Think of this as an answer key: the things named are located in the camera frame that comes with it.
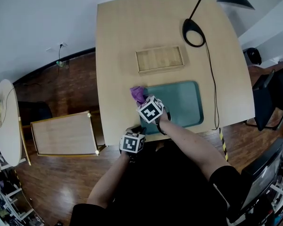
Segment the black sleeve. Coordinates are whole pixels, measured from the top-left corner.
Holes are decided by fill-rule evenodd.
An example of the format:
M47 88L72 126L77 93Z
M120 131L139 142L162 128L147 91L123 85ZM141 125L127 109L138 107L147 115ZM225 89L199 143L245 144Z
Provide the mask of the black sleeve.
M236 210L241 207L243 198L243 181L241 175L232 166L218 168L210 177L209 182L226 200L228 209Z
M77 204L72 211L70 226L89 225L91 222L94 225L103 223L106 210L100 206L92 204Z

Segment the black monitor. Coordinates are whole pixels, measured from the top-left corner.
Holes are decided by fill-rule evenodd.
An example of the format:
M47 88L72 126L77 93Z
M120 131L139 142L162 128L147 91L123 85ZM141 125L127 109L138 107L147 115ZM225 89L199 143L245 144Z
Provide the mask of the black monitor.
M283 138L275 142L255 161L245 167L241 172L244 182L243 200L237 213L229 220L234 222L242 214L249 211L272 184L278 173L283 154Z

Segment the black and white marker cube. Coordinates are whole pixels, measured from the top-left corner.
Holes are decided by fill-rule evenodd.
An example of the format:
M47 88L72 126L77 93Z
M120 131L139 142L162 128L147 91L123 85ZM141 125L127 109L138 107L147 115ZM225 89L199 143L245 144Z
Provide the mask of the black and white marker cube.
M145 135L143 134L126 131L120 141L120 150L130 153L138 153L143 149L145 139Z
M147 122L151 123L162 115L164 105L154 96L149 97L145 103L137 108L138 114Z

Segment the lamp arm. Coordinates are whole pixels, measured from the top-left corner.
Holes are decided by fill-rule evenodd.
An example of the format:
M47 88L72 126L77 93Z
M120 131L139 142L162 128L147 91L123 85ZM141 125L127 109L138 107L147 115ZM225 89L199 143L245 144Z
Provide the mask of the lamp arm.
M192 16L194 15L196 9L198 8L198 5L200 4L200 2L201 2L201 0L198 0L196 6L195 6L195 8L194 8L194 10L193 10L192 13L191 13L191 16L190 16L190 18L189 18L190 20L191 20Z

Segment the black shirt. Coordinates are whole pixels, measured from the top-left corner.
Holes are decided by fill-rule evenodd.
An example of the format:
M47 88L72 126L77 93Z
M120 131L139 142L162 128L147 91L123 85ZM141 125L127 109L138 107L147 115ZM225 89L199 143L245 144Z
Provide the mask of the black shirt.
M229 205L239 204L240 174L231 166L205 179L176 145L168 145L130 163L115 199L104 209L74 206L70 225L150 222L227 225Z

